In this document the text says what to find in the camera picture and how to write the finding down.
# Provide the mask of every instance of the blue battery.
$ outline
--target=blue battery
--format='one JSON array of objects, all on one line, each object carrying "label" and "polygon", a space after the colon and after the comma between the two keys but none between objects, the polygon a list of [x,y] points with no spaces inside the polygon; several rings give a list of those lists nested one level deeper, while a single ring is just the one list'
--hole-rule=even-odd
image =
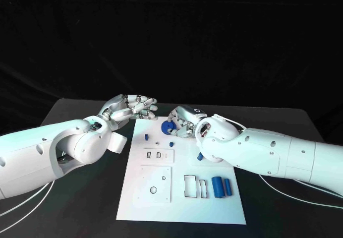
[{"label": "blue battery", "polygon": [[232,191],[230,191],[230,181],[229,179],[223,179],[225,181],[225,188],[226,188],[226,195],[230,196],[232,195]]},{"label": "blue battery", "polygon": [[199,153],[197,160],[201,160],[201,159],[203,159],[203,155],[201,155],[201,153]]},{"label": "blue battery", "polygon": [[222,177],[212,178],[212,185],[213,185],[214,197],[216,198],[225,197]]}]

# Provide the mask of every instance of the small blue part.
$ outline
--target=small blue part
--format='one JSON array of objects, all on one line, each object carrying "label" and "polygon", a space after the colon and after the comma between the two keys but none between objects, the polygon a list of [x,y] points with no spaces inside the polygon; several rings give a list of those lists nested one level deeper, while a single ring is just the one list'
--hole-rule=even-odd
[{"label": "small blue part", "polygon": [[203,159],[203,155],[201,155],[201,153],[199,153],[197,160],[201,160],[201,159]]},{"label": "small blue part", "polygon": [[223,179],[225,182],[225,188],[226,188],[226,195],[230,196],[232,195],[232,191],[230,191],[230,181],[229,179]]},{"label": "small blue part", "polygon": [[161,124],[161,131],[165,135],[170,135],[168,129],[176,130],[176,124],[174,124],[173,121],[171,122],[164,121],[163,124]]},{"label": "small blue part", "polygon": [[222,177],[212,178],[212,185],[213,185],[214,197],[216,198],[225,197]]}]

